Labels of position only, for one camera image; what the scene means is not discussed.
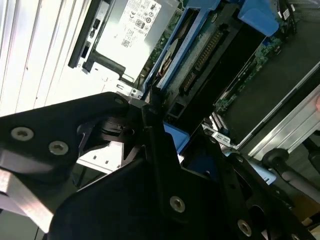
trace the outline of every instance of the black metal bracket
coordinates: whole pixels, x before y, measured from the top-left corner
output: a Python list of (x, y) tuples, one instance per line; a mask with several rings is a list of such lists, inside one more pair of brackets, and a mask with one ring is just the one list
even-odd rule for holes
[(83, 154), (110, 141), (133, 147), (130, 133), (139, 133), (141, 122), (141, 114), (130, 117), (136, 112), (107, 92), (1, 117), (0, 167), (41, 182), (65, 181)]

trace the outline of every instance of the electronic component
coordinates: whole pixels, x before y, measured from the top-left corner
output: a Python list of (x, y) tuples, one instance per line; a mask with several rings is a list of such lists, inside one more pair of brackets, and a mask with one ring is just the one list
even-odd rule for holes
[(246, 62), (242, 70), (238, 73), (220, 99), (214, 104), (217, 112), (223, 113), (228, 106), (237, 98), (255, 75), (260, 71), (267, 61), (281, 51), (282, 41), (274, 36), (267, 37), (255, 53)]

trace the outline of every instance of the blue plastic tab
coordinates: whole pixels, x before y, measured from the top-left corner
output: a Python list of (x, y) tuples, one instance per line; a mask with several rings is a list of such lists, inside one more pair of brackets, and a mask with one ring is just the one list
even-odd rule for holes
[(238, 18), (267, 37), (279, 28), (268, 0), (245, 0)]
[(161, 63), (167, 53), (168, 48), (170, 47), (171, 43), (175, 39), (176, 33), (177, 33), (181, 23), (183, 22), (183, 19), (186, 16), (188, 9), (200, 9), (200, 11), (199, 11), (199, 14), (198, 14), (197, 18), (195, 19), (191, 29), (189, 30), (184, 42), (182, 43), (178, 53), (174, 57), (174, 60), (171, 63), (170, 68), (168, 69), (166, 76), (164, 77), (165, 79), (158, 86), (161, 89), (163, 89), (164, 87), (166, 87), (168, 85), (175, 70), (177, 69), (178, 65), (181, 63), (183, 57), (185, 56), (186, 52), (188, 51), (189, 47), (191, 46), (193, 40), (196, 38), (202, 25), (206, 21), (208, 13), (210, 11), (215, 10), (218, 7), (220, 1), (221, 0), (189, 0), (179, 22), (177, 23), (177, 25), (175, 26), (175, 29), (173, 30), (173, 33), (171, 34), (171, 37), (169, 38), (166, 45), (164, 46), (164, 49), (163, 49), (161, 55), (157, 59), (156, 63), (154, 64), (152, 70), (150, 71), (148, 77), (146, 78), (146, 80), (143, 84), (142, 91), (144, 94), (146, 93), (147, 86), (148, 86), (149, 81), (151, 80), (151, 77), (159, 69), (159, 67), (160, 67), (160, 65), (161, 65)]
[(165, 132), (171, 134), (176, 152), (179, 154), (189, 142), (189, 134), (166, 122), (164, 122), (163, 125)]

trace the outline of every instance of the green circuit board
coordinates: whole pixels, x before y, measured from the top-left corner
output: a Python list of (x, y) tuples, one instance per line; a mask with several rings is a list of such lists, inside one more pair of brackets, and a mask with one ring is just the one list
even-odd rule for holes
[(283, 42), (279, 38), (271, 36), (266, 38), (260, 44), (250, 61), (247, 63), (247, 66), (244, 67), (245, 70), (240, 72), (236, 78), (236, 81), (242, 82), (241, 85), (238, 85), (236, 89), (233, 89), (231, 86), (216, 102), (215, 109), (218, 113), (222, 114), (228, 109), (246, 85), (250, 81), (253, 81), (256, 74), (268, 62), (268, 60), (280, 52), (282, 43)]
[(153, 66), (155, 65), (155, 63), (157, 62), (158, 58), (160, 57), (162, 51), (164, 50), (169, 38), (171, 37), (173, 31), (175, 30), (184, 10), (185, 10), (185, 6), (187, 5), (189, 0), (184, 0), (183, 2), (181, 2), (178, 6), (178, 8), (176, 9), (175, 13), (173, 14), (169, 24), (167, 25), (166, 29), (164, 30), (164, 32), (162, 33), (159, 41), (157, 42), (157, 44), (155, 45), (152, 53), (150, 54), (148, 60), (146, 61), (142, 72), (144, 72), (144, 75), (147, 76), (149, 74), (149, 72), (151, 71), (151, 69), (153, 68)]

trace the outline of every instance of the white label sticker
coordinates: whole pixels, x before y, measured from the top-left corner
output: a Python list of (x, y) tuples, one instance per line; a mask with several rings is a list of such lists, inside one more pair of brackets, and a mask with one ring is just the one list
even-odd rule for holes
[(127, 49), (144, 41), (160, 9), (154, 0), (128, 0), (114, 38)]
[(287, 20), (289, 16), (290, 16), (289, 9), (286, 9), (286, 10), (283, 12), (283, 18), (284, 18), (284, 20)]

